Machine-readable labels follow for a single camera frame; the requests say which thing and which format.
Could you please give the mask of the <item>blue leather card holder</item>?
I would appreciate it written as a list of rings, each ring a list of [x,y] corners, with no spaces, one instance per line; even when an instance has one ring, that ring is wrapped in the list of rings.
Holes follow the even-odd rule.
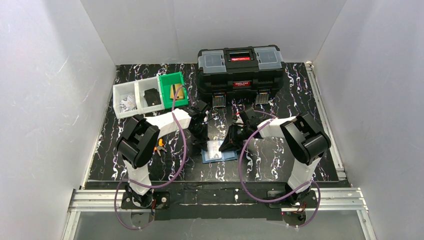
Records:
[[[201,151],[203,164],[233,161],[238,158],[236,151],[219,150],[223,142],[223,140],[210,140],[206,143],[207,150]]]

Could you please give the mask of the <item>patterned card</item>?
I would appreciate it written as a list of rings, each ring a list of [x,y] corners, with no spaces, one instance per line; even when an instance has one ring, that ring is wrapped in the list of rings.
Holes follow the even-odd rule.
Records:
[[[211,140],[207,143],[208,151],[206,152],[205,159],[207,161],[215,161],[215,160],[221,160],[223,157],[222,152],[219,150],[221,147],[221,141],[220,140]]]

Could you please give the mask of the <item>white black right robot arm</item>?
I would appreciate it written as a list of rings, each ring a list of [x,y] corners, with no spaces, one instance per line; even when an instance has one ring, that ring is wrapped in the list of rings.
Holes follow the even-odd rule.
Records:
[[[229,127],[219,151],[240,151],[247,149],[252,139],[281,138],[288,144],[294,156],[294,163],[285,194],[274,199],[258,198],[250,193],[241,181],[243,190],[253,200],[266,204],[283,202],[301,202],[309,193],[313,184],[313,174],[323,155],[331,148],[332,143],[324,129],[307,112],[302,114],[270,119],[262,119],[260,111],[248,108],[240,111],[235,122]]]

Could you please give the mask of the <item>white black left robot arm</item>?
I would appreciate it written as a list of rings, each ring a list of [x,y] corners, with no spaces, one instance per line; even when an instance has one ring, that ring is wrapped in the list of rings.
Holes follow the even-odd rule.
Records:
[[[151,117],[134,115],[130,118],[116,142],[116,149],[128,173],[129,185],[125,191],[137,207],[149,208],[154,201],[148,162],[158,140],[175,131],[188,130],[193,146],[207,150],[209,138],[205,121],[210,109],[200,100],[194,106],[182,106],[165,114]]]

